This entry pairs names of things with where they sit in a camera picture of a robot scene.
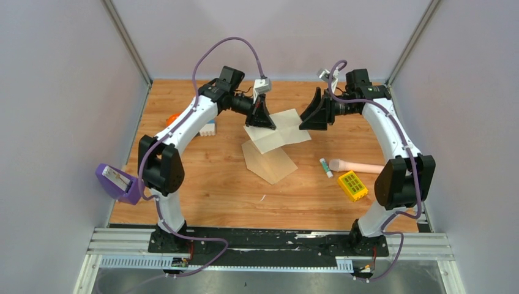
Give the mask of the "lined letter paper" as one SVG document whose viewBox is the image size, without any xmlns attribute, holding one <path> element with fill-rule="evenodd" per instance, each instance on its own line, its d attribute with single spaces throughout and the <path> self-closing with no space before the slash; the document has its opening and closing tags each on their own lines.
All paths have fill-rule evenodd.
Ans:
<svg viewBox="0 0 519 294">
<path fill-rule="evenodd" d="M 261 154 L 312 139 L 307 130 L 299 129 L 302 120 L 295 108 L 274 113 L 271 118 L 276 125 L 275 130 L 244 126 L 247 135 Z"/>
</svg>

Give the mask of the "white green glue stick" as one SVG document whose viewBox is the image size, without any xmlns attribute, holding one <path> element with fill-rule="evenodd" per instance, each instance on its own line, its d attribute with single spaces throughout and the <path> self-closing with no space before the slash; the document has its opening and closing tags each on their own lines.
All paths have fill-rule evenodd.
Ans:
<svg viewBox="0 0 519 294">
<path fill-rule="evenodd" d="M 323 167 L 327 177 L 328 178 L 332 178 L 333 177 L 333 173 L 332 173 L 328 163 L 326 162 L 325 158 L 320 158 L 319 162 L 320 162 L 321 166 Z"/>
</svg>

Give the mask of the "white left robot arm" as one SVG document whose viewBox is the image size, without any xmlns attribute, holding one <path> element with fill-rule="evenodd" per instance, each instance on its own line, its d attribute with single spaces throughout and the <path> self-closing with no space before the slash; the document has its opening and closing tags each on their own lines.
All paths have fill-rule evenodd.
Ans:
<svg viewBox="0 0 519 294">
<path fill-rule="evenodd" d="M 276 128 L 266 107 L 266 93 L 272 89 L 270 79 L 265 75 L 256 79 L 249 97 L 238 90 L 244 76 L 240 70 L 223 67 L 219 77 L 195 88 L 193 100 L 172 124 L 153 137 L 143 136 L 139 142 L 138 188 L 151 191 L 150 199 L 159 216 L 157 224 L 167 232 L 163 243 L 173 253 L 187 247 L 179 203 L 179 188 L 185 178 L 181 156 L 196 134 L 225 110 L 245 115 L 246 126 Z"/>
</svg>

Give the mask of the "white and blue building block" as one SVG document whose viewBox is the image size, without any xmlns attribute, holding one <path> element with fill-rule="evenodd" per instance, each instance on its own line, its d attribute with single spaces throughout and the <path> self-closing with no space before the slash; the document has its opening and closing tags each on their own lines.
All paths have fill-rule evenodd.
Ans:
<svg viewBox="0 0 519 294">
<path fill-rule="evenodd" d="M 216 129 L 216 121 L 214 119 L 207 122 L 198 132 L 198 135 L 201 137 L 209 137 L 214 136 L 217 133 Z"/>
</svg>

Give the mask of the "tan paper envelope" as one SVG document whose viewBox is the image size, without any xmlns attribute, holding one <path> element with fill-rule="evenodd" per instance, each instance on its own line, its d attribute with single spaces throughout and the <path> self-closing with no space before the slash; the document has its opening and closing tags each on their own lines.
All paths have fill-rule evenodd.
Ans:
<svg viewBox="0 0 519 294">
<path fill-rule="evenodd" d="M 297 170 L 296 164 L 281 148 L 261 154 L 251 140 L 241 145 L 248 170 L 274 185 Z"/>
</svg>

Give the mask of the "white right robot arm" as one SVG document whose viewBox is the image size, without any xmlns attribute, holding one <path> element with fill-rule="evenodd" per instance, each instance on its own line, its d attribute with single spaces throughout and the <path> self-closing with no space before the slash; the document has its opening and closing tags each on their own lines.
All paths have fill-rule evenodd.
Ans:
<svg viewBox="0 0 519 294">
<path fill-rule="evenodd" d="M 374 85 L 367 69 L 346 73 L 345 92 L 335 96 L 339 71 L 321 69 L 318 77 L 328 88 L 317 88 L 308 107 L 300 115 L 301 130 L 327 130 L 337 116 L 360 114 L 369 123 L 381 146 L 386 164 L 374 185 L 376 200 L 367 213 L 352 226 L 349 246 L 356 255 L 366 255 L 374 247 L 373 238 L 397 215 L 417 208 L 413 219 L 420 217 L 427 198 L 436 162 L 416 147 L 398 120 L 389 88 Z"/>
</svg>

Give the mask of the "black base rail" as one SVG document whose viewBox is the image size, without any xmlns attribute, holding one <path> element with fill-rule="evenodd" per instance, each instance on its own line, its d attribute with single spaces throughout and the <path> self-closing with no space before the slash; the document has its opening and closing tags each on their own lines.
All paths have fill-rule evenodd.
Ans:
<svg viewBox="0 0 519 294">
<path fill-rule="evenodd" d="M 386 238 L 366 238 L 350 232 L 311 232 L 262 228 L 191 227 L 174 236 L 155 226 L 148 252 L 187 254 L 191 265 L 204 265 L 212 258 L 214 266 L 331 267 L 338 257 L 363 257 L 371 263 L 388 257 Z"/>
</svg>

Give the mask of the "yellow building block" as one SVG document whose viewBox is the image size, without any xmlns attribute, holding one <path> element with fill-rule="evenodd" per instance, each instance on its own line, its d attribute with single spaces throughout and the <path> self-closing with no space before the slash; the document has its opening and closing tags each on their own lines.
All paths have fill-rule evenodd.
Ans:
<svg viewBox="0 0 519 294">
<path fill-rule="evenodd" d="M 367 187 L 353 171 L 348 171 L 339 176 L 337 183 L 352 202 L 368 195 Z"/>
</svg>

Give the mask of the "orange curved toy track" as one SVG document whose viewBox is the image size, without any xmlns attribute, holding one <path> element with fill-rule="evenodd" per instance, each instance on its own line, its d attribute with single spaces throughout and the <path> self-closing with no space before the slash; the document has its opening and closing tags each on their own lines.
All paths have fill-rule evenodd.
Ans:
<svg viewBox="0 0 519 294">
<path fill-rule="evenodd" d="M 172 124 L 179 116 L 180 116 L 180 113 L 175 113 L 175 114 L 172 114 L 171 116 L 169 116 L 168 119 L 166 120 L 166 126 L 169 126 L 170 124 Z"/>
</svg>

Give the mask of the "purple box with card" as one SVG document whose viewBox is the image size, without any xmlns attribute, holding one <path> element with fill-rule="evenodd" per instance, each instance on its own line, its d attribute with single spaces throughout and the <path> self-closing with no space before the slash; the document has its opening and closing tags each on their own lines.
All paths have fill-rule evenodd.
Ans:
<svg viewBox="0 0 519 294">
<path fill-rule="evenodd" d="M 112 199 L 128 205 L 137 205 L 141 200 L 143 190 L 139 188 L 137 177 L 107 164 L 99 164 L 95 175 Z"/>
</svg>

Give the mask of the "pink toy microphone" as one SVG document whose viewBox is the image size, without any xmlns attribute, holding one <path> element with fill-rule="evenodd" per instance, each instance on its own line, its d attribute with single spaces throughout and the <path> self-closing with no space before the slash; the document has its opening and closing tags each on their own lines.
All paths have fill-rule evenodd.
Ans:
<svg viewBox="0 0 519 294">
<path fill-rule="evenodd" d="M 359 172 L 380 174 L 384 168 L 383 165 L 362 164 L 357 162 L 347 162 L 341 159 L 332 159 L 329 161 L 329 168 L 334 172 Z"/>
</svg>

